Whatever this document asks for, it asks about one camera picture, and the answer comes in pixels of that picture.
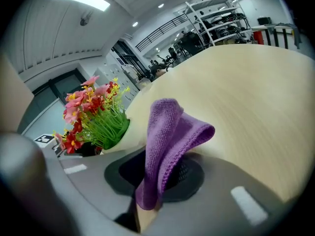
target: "purple towel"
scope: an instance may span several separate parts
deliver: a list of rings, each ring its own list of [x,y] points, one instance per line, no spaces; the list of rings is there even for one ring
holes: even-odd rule
[[[175,99],[151,106],[144,179],[135,192],[137,204],[152,210],[161,202],[167,180],[185,152],[210,140],[215,128],[184,113]]]

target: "light wood tabletop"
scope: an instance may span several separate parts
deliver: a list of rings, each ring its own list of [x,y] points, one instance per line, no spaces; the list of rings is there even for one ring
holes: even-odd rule
[[[264,45],[206,49],[136,96],[125,146],[145,144],[151,104],[175,98],[216,128],[193,151],[234,163],[284,201],[303,190],[314,162],[314,61]]]

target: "shelving unit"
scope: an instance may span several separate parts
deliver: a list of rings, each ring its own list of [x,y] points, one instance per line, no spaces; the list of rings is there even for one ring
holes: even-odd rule
[[[217,26],[211,27],[209,29],[207,29],[205,24],[202,22],[204,20],[208,20],[210,18],[214,18],[214,17],[220,16],[222,14],[234,13],[235,10],[237,10],[237,9],[241,9],[243,11],[242,7],[240,6],[240,4],[238,3],[237,0],[236,0],[235,3],[236,3],[237,6],[233,7],[229,3],[229,0],[204,0],[204,1],[196,2],[196,3],[192,3],[192,4],[189,4],[188,2],[186,2],[187,7],[186,7],[186,9],[184,11],[184,14],[188,17],[188,19],[191,22],[191,24],[194,26],[195,24],[200,23],[200,24],[202,24],[203,28],[205,29],[202,33],[199,33],[198,30],[196,29],[196,27],[194,26],[194,28],[196,30],[196,33],[199,35],[199,38],[200,38],[200,40],[201,40],[201,42],[203,43],[204,46],[205,46],[205,43],[204,43],[203,38],[202,38],[202,35],[204,35],[204,34],[207,34],[209,36],[210,44],[212,44],[214,46],[215,46],[216,42],[219,42],[219,41],[227,39],[227,38],[232,38],[232,37],[235,37],[237,35],[237,33],[232,33],[230,35],[227,35],[227,36],[221,37],[219,39],[213,40],[212,36],[210,34],[210,31],[217,30],[217,29],[225,27],[227,25],[240,22],[243,19],[226,22],[224,24],[217,25]],[[226,6],[226,8],[220,9],[220,10],[215,10],[215,11],[210,11],[208,13],[205,13],[204,15],[201,15],[201,14],[197,13],[197,11],[199,11],[201,9],[207,8],[209,6],[220,5],[220,4],[224,4],[224,6]],[[194,14],[194,16],[197,17],[197,20],[196,19],[195,20],[191,20],[189,18],[189,14],[192,14],[192,13]],[[252,32],[252,30],[251,29],[247,29],[247,30],[241,31],[239,33],[246,33],[246,32]]]

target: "microfiber cloth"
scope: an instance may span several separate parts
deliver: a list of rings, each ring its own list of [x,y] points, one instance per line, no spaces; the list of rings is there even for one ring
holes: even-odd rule
[[[137,204],[152,210],[161,202],[167,180],[185,152],[210,140],[215,128],[186,113],[175,99],[151,106],[146,145],[145,174],[135,191]]]

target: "white cabinet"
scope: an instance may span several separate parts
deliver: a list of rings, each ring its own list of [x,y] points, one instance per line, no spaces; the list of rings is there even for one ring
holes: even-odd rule
[[[125,109],[127,109],[131,101],[139,92],[137,87],[124,74],[123,70],[115,64],[99,66],[94,75],[99,76],[99,79],[97,80],[98,85],[108,84],[110,81],[113,81],[114,78],[118,78],[118,84],[120,85],[121,90],[124,90],[127,87],[130,88],[130,91],[125,92],[122,96],[122,102]]]

